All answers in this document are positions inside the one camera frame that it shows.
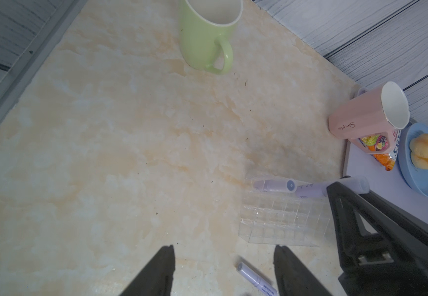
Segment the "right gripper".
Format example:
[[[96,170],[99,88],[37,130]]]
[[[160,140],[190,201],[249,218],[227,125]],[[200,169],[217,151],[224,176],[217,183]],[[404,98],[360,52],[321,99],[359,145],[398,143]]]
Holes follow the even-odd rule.
[[[428,224],[375,192],[327,186],[348,296],[428,296]]]

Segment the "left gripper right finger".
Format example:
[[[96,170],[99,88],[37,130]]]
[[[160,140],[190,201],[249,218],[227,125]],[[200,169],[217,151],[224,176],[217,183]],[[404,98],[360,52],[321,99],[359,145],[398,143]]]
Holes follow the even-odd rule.
[[[287,246],[276,245],[274,271],[280,296],[331,296]]]

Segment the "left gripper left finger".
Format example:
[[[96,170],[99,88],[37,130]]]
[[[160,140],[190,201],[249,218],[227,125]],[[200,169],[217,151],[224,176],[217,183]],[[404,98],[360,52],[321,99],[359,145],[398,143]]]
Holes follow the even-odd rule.
[[[170,296],[175,266],[173,245],[161,247],[120,295]]]

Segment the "clear acrylic lipstick organizer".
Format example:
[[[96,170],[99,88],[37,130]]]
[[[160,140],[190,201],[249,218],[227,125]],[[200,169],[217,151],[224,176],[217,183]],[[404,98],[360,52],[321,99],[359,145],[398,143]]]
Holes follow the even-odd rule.
[[[295,192],[261,192],[253,187],[258,180],[288,179],[275,175],[253,175],[245,179],[239,214],[240,238],[254,244],[318,247],[335,238],[328,199],[300,197],[308,183],[294,180]]]

